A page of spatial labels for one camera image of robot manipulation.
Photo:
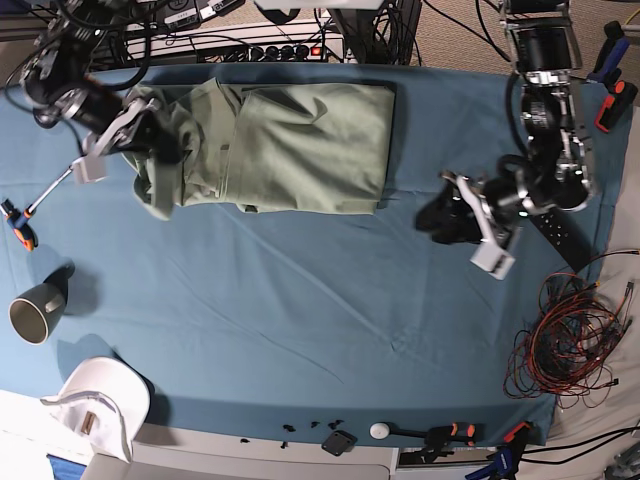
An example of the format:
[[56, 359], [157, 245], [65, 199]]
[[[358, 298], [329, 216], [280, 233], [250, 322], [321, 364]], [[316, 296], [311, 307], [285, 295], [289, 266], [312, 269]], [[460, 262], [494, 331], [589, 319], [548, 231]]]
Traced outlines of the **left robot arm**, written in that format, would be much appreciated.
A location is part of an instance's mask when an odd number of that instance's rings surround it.
[[504, 105], [517, 151], [496, 162], [496, 176], [473, 180], [442, 173], [443, 190], [415, 217], [440, 244], [505, 246], [520, 219], [537, 229], [586, 206], [595, 182], [593, 152], [572, 74], [582, 59], [567, 1], [499, 1], [496, 8], [512, 73]]

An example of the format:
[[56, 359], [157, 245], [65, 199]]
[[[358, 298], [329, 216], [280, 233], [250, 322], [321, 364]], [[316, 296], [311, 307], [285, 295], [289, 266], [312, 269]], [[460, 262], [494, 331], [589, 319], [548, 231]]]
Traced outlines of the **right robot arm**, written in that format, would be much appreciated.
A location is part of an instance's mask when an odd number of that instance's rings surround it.
[[[57, 1], [56, 17], [22, 68], [19, 83], [45, 128], [74, 121], [100, 138], [107, 151], [146, 153], [162, 165], [182, 159], [180, 142], [157, 97], [126, 100], [151, 65], [153, 10], [138, 1]], [[130, 25], [143, 31], [143, 57], [126, 81], [100, 84], [89, 75], [93, 54], [110, 33]]]

